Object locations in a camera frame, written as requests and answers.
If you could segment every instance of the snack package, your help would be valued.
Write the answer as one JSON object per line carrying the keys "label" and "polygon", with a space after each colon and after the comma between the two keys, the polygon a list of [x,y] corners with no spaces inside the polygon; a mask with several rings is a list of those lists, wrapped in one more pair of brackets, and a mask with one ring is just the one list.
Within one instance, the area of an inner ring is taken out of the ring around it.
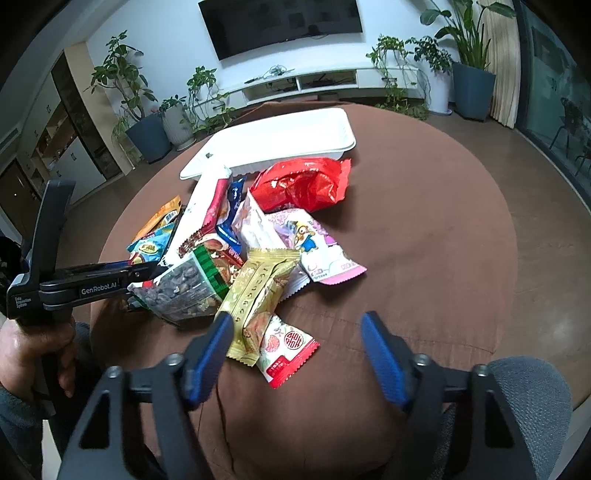
{"label": "snack package", "polygon": [[273,388],[279,388],[320,346],[311,335],[271,317],[256,365]]}
{"label": "snack package", "polygon": [[345,198],[351,160],[296,158],[261,172],[251,187],[265,213],[288,208],[314,212]]}
{"label": "snack package", "polygon": [[236,238],[234,231],[232,230],[232,222],[236,217],[236,213],[242,200],[242,190],[244,188],[244,180],[242,177],[236,181],[233,181],[228,187],[228,193],[226,199],[223,201],[222,206],[217,217],[216,232],[223,238],[232,249],[240,255],[242,251],[242,245]]}
{"label": "snack package", "polygon": [[301,264],[313,281],[336,285],[367,271],[347,257],[336,240],[305,210],[271,213],[267,219],[288,248],[301,252]]}
{"label": "snack package", "polygon": [[160,207],[160,210],[158,210],[154,214],[154,216],[150,220],[148,220],[148,223],[146,223],[141,228],[141,230],[138,232],[138,234],[135,236],[134,240],[131,243],[134,244],[137,240],[145,237],[150,232],[158,228],[162,228],[164,225],[168,225],[177,217],[180,211],[181,197],[177,195],[170,202]]}
{"label": "snack package", "polygon": [[174,222],[171,222],[128,246],[131,262],[137,264],[159,261],[164,255],[173,230]]}
{"label": "snack package", "polygon": [[[245,247],[286,248],[273,224],[265,218],[265,214],[250,191],[246,193],[246,199],[236,214],[232,228]],[[291,297],[308,283],[310,283],[310,277],[300,265],[297,265],[290,274],[280,301]]]}
{"label": "snack package", "polygon": [[215,314],[229,286],[200,245],[162,275],[132,283],[128,290],[156,315],[180,326],[183,320]]}
{"label": "snack package", "polygon": [[228,243],[216,233],[205,235],[199,243],[209,252],[209,257],[229,286],[234,283],[244,262]]}
{"label": "snack package", "polygon": [[223,164],[207,165],[193,190],[170,246],[162,258],[162,265],[170,267],[180,263],[181,259],[192,250],[182,245],[192,235],[197,235],[199,232],[205,234],[213,230],[231,175],[230,169]]}
{"label": "snack package", "polygon": [[249,367],[256,363],[265,330],[299,259],[297,251],[284,248],[250,251],[219,309],[234,319],[228,357]]}

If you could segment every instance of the red plastic bag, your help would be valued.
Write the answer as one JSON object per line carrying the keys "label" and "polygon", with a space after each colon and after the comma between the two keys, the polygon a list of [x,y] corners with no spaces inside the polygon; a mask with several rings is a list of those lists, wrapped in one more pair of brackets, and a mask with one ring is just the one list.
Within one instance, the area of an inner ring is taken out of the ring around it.
{"label": "red plastic bag", "polygon": [[287,208],[315,212],[345,198],[350,171],[350,159],[296,158],[261,172],[250,191],[265,213]]}

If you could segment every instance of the tiled floor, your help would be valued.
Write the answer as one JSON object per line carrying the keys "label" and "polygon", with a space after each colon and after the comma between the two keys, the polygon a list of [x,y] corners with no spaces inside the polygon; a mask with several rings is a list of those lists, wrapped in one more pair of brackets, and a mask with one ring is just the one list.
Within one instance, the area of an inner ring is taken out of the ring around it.
{"label": "tiled floor", "polygon": [[[591,217],[554,167],[519,133],[497,124],[431,116],[480,159],[505,195],[519,249],[512,321],[496,357],[533,355],[567,378],[574,405],[591,393]],[[72,209],[63,232],[62,266],[95,262],[136,192],[174,154],[141,164]],[[79,307],[77,320],[89,317]]]}

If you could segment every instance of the black screen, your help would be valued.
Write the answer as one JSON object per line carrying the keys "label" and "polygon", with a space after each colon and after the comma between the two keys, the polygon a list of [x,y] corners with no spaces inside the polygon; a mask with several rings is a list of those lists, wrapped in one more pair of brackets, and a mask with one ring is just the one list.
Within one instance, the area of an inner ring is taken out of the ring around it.
{"label": "black screen", "polygon": [[296,38],[363,31],[356,0],[204,0],[199,7],[220,60]]}

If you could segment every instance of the gray flower pot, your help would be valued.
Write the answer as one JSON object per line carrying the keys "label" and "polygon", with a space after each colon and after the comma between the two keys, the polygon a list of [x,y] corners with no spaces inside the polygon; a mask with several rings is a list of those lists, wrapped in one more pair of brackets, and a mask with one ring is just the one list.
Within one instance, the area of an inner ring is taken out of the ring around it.
{"label": "gray flower pot", "polygon": [[189,119],[184,114],[183,106],[177,103],[162,114],[162,125],[168,139],[176,147],[177,151],[184,150],[193,145],[196,140]]}
{"label": "gray flower pot", "polygon": [[162,160],[171,150],[162,120],[156,113],[140,120],[125,133],[148,163]]}
{"label": "gray flower pot", "polygon": [[496,75],[461,63],[453,64],[456,110],[464,118],[485,120],[491,110]]}

